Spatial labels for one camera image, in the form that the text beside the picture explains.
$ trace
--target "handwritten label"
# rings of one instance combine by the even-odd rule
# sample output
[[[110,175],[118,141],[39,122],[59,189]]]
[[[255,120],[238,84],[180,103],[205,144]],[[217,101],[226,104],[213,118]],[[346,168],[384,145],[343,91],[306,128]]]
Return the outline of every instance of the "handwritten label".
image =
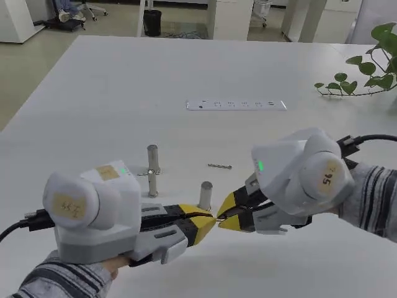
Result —
[[[85,197],[74,199],[66,194],[54,194],[52,211],[57,216],[67,219],[82,219],[86,214],[87,202]]]
[[[318,188],[325,194],[330,194],[333,189],[335,178],[338,177],[340,172],[340,165],[334,160],[327,162],[326,169],[320,177]]]
[[[116,172],[116,170],[113,168],[113,166],[110,166],[110,165],[99,166],[98,168],[96,168],[96,170],[98,171],[98,173],[103,181],[120,177],[120,175]]]

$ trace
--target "hand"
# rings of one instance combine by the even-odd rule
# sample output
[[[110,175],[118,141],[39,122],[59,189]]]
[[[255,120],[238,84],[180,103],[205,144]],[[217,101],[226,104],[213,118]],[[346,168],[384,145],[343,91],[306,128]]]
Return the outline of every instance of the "hand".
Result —
[[[103,267],[110,272],[112,280],[114,281],[118,275],[118,269],[127,266],[130,259],[125,256],[116,256],[115,258],[102,262]]]

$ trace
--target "metal peg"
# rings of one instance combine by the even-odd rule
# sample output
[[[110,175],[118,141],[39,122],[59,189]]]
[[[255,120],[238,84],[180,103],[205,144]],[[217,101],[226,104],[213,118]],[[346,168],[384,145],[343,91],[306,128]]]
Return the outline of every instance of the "metal peg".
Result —
[[[149,179],[149,196],[157,197],[159,193],[157,191],[156,172],[150,169],[148,171],[148,179]]]
[[[157,177],[156,174],[160,172],[159,155],[157,145],[148,146],[148,180],[149,180],[149,196],[157,197]]]
[[[201,208],[203,210],[210,211],[211,210],[211,195],[212,195],[212,183],[209,181],[204,181],[201,184],[200,202],[197,207]]]
[[[148,169],[151,169],[155,173],[157,173],[160,170],[157,145],[149,145],[148,146],[148,160],[149,160],[149,168]]]

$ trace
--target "power strip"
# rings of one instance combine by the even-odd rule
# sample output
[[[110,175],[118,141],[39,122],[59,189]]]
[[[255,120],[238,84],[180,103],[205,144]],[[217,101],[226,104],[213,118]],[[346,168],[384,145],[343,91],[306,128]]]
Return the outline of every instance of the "power strip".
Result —
[[[190,111],[286,111],[282,101],[187,101]]]

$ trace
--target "small metal screw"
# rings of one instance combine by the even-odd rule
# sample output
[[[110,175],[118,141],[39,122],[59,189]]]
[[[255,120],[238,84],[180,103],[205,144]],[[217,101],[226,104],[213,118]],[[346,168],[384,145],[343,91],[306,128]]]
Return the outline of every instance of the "small metal screw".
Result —
[[[212,163],[209,163],[208,166],[210,166],[211,168],[232,169],[231,166],[214,165],[214,164],[212,164]]]

